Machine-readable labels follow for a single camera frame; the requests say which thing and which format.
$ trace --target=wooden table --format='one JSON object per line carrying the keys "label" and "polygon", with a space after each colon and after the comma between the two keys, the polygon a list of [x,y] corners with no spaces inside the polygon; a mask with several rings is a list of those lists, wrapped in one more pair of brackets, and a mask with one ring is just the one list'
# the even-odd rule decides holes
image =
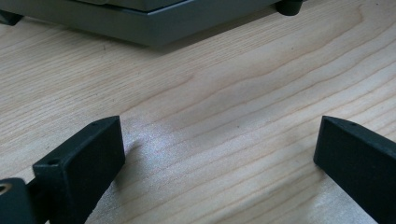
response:
{"label": "wooden table", "polygon": [[156,49],[2,25],[0,178],[120,115],[127,164],[88,223],[373,223],[312,157],[323,115],[396,140],[395,11],[311,0]]}

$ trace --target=light wooden surface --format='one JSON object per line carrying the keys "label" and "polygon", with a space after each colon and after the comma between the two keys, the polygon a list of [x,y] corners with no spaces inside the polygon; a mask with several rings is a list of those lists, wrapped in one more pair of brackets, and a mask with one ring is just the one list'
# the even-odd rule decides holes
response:
{"label": "light wooden surface", "polygon": [[120,115],[127,164],[88,223],[373,223],[312,157],[322,115],[396,140],[395,12],[311,0],[158,49],[2,25],[0,178]]}

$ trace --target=black foot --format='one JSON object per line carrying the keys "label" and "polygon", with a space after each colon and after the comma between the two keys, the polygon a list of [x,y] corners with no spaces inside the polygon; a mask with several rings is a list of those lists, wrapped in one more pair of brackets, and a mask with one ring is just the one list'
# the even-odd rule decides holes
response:
{"label": "black foot", "polygon": [[5,25],[15,25],[23,16],[0,10],[0,23]]}
{"label": "black foot", "polygon": [[396,223],[396,143],[323,117],[314,162],[378,223]]}
{"label": "black foot", "polygon": [[276,10],[285,16],[295,16],[300,12],[304,0],[283,0],[276,3]]}

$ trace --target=black plastic foot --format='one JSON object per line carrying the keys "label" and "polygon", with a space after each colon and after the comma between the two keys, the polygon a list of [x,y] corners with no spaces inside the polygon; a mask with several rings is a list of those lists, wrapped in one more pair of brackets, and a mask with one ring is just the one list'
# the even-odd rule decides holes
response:
{"label": "black plastic foot", "polygon": [[300,12],[304,0],[283,0],[276,3],[276,10],[285,16],[295,16]]}
{"label": "black plastic foot", "polygon": [[396,223],[396,143],[323,117],[314,162],[378,223]]}
{"label": "black plastic foot", "polygon": [[0,10],[0,23],[5,25],[15,25],[23,16]]}
{"label": "black plastic foot", "polygon": [[36,162],[28,185],[0,180],[0,223],[83,224],[124,163],[120,117],[97,120]]}

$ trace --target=metal object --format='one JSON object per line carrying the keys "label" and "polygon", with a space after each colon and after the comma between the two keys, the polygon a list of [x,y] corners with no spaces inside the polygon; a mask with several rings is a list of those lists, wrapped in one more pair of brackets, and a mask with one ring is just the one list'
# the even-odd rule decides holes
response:
{"label": "metal object", "polygon": [[314,162],[379,223],[396,223],[396,143],[323,117]]}
{"label": "metal object", "polygon": [[[160,46],[276,2],[280,0],[1,0],[0,22],[14,24],[20,17],[16,13]],[[295,13],[300,7],[283,0],[278,8]]]}
{"label": "metal object", "polygon": [[27,186],[0,181],[1,223],[84,223],[124,163],[120,118],[97,120],[36,162]]}

